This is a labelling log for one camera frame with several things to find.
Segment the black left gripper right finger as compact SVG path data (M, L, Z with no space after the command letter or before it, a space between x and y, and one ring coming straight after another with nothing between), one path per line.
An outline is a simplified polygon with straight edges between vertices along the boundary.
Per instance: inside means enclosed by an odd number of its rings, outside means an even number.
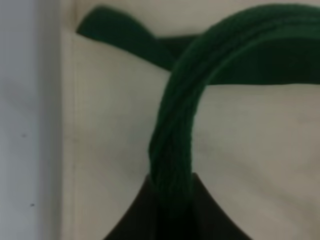
M192 217L196 240L249 240L211 196L199 176L194 173Z

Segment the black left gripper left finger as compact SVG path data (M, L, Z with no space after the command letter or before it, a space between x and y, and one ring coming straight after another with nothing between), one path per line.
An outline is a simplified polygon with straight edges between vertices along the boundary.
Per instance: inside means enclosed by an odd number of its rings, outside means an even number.
M105 239L161 240L158 211L158 196L146 176L134 201Z

